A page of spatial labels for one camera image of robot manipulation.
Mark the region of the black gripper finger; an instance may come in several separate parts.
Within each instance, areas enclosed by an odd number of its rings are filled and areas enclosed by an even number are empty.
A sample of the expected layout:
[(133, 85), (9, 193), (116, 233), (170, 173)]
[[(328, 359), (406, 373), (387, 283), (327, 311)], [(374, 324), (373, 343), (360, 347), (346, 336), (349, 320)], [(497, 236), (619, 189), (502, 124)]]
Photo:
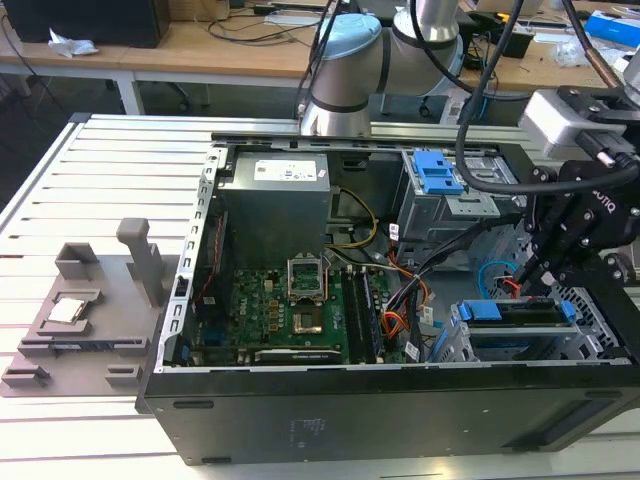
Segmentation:
[(596, 225), (596, 219), (538, 221), (531, 225), (530, 296), (546, 295), (549, 291), (548, 282), (559, 280), (569, 267), (575, 266), (588, 255)]
[(573, 200), (573, 193), (527, 195), (523, 222), (531, 238), (526, 247), (528, 260), (517, 270), (521, 293), (547, 293), (554, 283), (552, 269), (565, 250), (559, 245), (564, 237), (561, 224)]

